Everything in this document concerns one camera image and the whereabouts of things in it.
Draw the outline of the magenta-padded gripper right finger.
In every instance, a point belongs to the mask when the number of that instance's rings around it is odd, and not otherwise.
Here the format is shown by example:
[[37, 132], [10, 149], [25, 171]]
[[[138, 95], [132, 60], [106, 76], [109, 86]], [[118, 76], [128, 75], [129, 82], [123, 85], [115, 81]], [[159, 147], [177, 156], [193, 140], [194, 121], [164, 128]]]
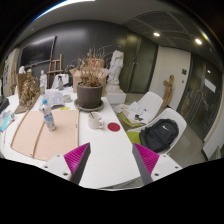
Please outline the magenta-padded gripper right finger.
[[182, 169], [182, 167], [167, 154], [159, 155], [137, 143], [133, 144], [132, 153], [144, 185]]

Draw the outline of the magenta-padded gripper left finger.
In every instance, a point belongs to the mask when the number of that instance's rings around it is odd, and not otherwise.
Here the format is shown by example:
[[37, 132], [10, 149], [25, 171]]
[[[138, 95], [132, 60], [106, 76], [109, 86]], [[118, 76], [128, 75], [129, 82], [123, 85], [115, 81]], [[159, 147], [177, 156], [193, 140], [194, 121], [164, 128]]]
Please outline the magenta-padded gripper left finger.
[[90, 144], [86, 143], [65, 155], [56, 154], [42, 166], [42, 169], [78, 185], [90, 152]]

